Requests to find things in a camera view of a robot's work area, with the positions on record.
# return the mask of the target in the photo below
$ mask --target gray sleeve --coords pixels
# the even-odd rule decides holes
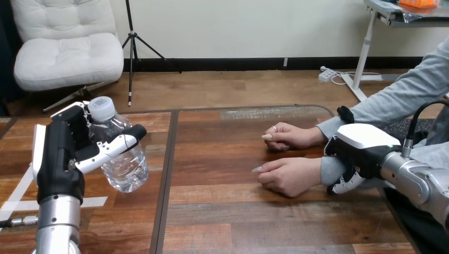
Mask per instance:
[[[447,168],[449,166],[449,142],[413,148],[410,157],[434,168]]]
[[[449,165],[449,142],[413,148],[410,156],[415,160],[431,165],[434,168],[446,168]],[[329,186],[342,176],[345,165],[336,157],[323,157],[321,160],[321,184]],[[385,186],[383,180],[370,179],[359,188]]]
[[[449,92],[449,38],[415,68],[384,90],[351,108],[356,123],[383,127],[405,119],[424,103]],[[344,124],[334,117],[317,127],[330,138]]]

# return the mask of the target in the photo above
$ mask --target power strip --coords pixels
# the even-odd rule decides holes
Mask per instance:
[[[319,76],[318,79],[323,82],[329,82],[331,79],[333,79],[335,76],[337,76],[337,73],[331,69],[327,69],[323,71]]]

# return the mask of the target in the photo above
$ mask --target orange object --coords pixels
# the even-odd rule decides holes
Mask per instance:
[[[437,7],[440,0],[399,0],[401,4],[407,4],[418,8]]]

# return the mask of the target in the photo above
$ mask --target person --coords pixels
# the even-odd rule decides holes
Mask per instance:
[[[401,121],[424,103],[442,98],[449,92],[449,38],[424,56],[414,69],[401,75],[395,83],[350,108],[356,123],[382,128]],[[263,138],[271,149],[305,149],[324,144],[345,123],[339,116],[311,129],[278,123],[269,128]],[[436,168],[449,169],[449,107],[444,107],[433,123],[428,136],[413,146],[411,157]],[[317,159],[284,158],[257,168],[257,179],[264,187],[289,197],[295,197],[315,185],[329,186],[346,170],[336,157]],[[449,241],[443,252],[449,253]]]

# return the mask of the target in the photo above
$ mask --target tripod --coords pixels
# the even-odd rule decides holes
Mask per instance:
[[[134,59],[136,60],[136,65],[138,62],[140,62],[140,59],[137,57],[137,48],[136,48],[136,38],[141,41],[145,46],[147,46],[149,49],[151,49],[154,53],[156,53],[164,62],[169,62],[171,65],[175,67],[175,69],[181,73],[182,71],[179,69],[179,67],[168,61],[164,56],[162,56],[159,52],[157,52],[152,46],[150,46],[148,43],[146,43],[140,36],[137,35],[137,33],[134,31],[134,28],[132,26],[132,17],[131,17],[131,9],[129,7],[129,0],[126,0],[127,5],[127,12],[128,12],[128,22],[129,22],[129,30],[130,33],[128,33],[128,38],[125,40],[125,43],[123,44],[122,48],[126,46],[129,40],[131,40],[131,50],[129,53],[129,95],[128,95],[128,106],[131,106],[131,89],[132,89],[132,76],[134,76],[134,72],[132,71],[132,61],[133,61],[133,53],[134,53]]]

